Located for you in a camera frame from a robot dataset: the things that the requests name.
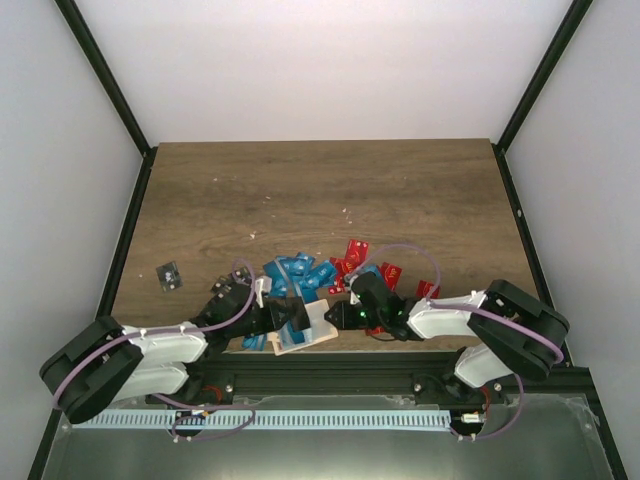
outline black metal frame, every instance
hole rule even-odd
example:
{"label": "black metal frame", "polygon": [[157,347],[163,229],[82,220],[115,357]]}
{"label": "black metal frame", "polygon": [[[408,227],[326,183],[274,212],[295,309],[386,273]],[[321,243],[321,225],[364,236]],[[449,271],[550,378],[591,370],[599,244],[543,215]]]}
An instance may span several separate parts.
{"label": "black metal frame", "polygon": [[[56,0],[56,3],[143,157],[138,181],[136,182],[98,308],[99,315],[106,315],[111,313],[115,301],[138,214],[151,175],[151,167],[153,166],[157,147],[151,148],[149,146],[75,1]],[[505,153],[591,3],[592,0],[573,1],[498,144],[493,145],[498,168],[524,245],[538,295],[542,301],[549,305],[553,305],[551,293],[545,281],[544,272],[536,254],[529,227],[522,213],[516,188],[509,173]],[[526,390],[532,393],[584,394],[591,410],[599,417],[598,433],[605,446],[614,477],[617,480],[626,479],[627,475],[609,430],[591,374],[586,368],[572,366],[571,357],[566,350],[566,346],[564,347],[564,353],[567,358],[565,366],[555,368],[549,379],[544,383],[525,383]],[[301,354],[285,357],[260,356],[258,359],[252,355],[234,354],[222,355],[215,363],[215,370],[218,373],[224,372],[227,378],[233,378],[234,393],[240,395],[411,395],[414,394],[415,378],[420,375],[441,372],[445,365],[454,358],[454,355],[455,353],[453,352],[338,353]],[[504,380],[502,385],[507,393],[517,391],[515,382],[512,380]],[[420,401],[428,402],[429,400],[428,397],[423,397]],[[53,411],[33,462],[29,479],[37,480],[42,477],[59,420],[60,412]]]}

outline robotic arm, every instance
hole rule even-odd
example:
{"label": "robotic arm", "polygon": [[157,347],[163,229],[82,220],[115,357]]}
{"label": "robotic arm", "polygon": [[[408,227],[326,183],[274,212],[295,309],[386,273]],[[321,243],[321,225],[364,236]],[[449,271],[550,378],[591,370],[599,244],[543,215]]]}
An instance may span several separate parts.
{"label": "robotic arm", "polygon": [[[339,330],[383,327],[401,341],[477,337],[483,343],[458,352],[455,368],[448,372],[447,378],[462,390],[510,373],[544,380],[561,360],[559,346],[569,330],[564,317],[504,280],[484,291],[435,302],[401,298],[369,272],[349,279],[352,301],[318,313],[300,297],[264,298],[270,290],[268,277],[256,280],[256,296],[250,300],[248,272],[236,273],[240,275],[218,281],[213,298],[188,322],[141,329],[100,317],[45,362],[40,376],[52,393],[62,390],[58,404],[69,421],[85,422],[114,401],[152,393],[191,401],[202,388],[192,367],[224,351],[230,339],[279,331],[287,322],[294,331],[304,331],[318,320],[310,319],[314,315]],[[233,323],[212,328],[242,310]],[[96,358],[78,371],[90,356]]]}

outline wooden table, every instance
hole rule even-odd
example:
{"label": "wooden table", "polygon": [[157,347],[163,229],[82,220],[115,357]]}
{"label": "wooden table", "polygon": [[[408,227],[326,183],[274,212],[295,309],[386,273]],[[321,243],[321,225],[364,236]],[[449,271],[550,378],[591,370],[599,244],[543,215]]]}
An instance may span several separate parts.
{"label": "wooden table", "polygon": [[[135,326],[179,323],[209,300],[236,257],[257,269],[299,251],[318,260],[343,257],[351,238],[372,249],[397,242],[428,249],[442,269],[441,297],[466,295],[496,278],[535,294],[488,140],[175,143],[158,150],[113,315]],[[165,293],[155,269],[170,261],[184,285]],[[400,294],[413,295],[420,279],[434,278],[415,252],[389,252],[382,261],[404,269]],[[307,351],[468,343],[383,343],[342,332]]]}

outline wooden tabletop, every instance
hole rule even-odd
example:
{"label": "wooden tabletop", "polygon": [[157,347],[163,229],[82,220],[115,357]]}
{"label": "wooden tabletop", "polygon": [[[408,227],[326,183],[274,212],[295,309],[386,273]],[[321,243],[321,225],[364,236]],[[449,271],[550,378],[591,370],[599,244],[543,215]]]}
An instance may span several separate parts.
{"label": "wooden tabletop", "polygon": [[[426,248],[442,270],[441,297],[496,278],[535,294],[488,140],[175,143],[158,149],[113,315],[125,325],[176,324],[200,311],[236,257],[258,270],[275,255],[300,251],[321,261],[344,257],[351,238],[369,242],[370,252],[398,242]],[[403,268],[400,294],[413,295],[420,279],[434,278],[415,252],[383,257],[379,263]],[[171,261],[184,285],[165,293],[156,267]],[[382,343],[342,332],[308,350],[468,343]]]}

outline white backdrop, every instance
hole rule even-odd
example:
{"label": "white backdrop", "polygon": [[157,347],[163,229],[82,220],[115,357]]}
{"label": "white backdrop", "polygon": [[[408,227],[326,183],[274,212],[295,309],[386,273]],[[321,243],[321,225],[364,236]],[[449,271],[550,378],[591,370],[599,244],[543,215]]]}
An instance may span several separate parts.
{"label": "white backdrop", "polygon": [[593,2],[508,152],[569,347],[640,478],[640,4]]}
{"label": "white backdrop", "polygon": [[152,144],[497,141],[569,0],[79,0]]}
{"label": "white backdrop", "polygon": [[0,43],[0,477],[22,479],[38,370],[95,318],[141,158],[54,2],[2,2]]}

